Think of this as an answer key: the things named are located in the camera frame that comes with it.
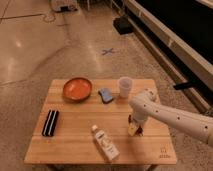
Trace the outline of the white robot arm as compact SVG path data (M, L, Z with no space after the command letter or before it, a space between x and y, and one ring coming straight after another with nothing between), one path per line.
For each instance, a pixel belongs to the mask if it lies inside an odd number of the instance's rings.
M159 104L156 97L153 89L145 89L130 99L135 124L144 126L152 117L213 147L213 118Z

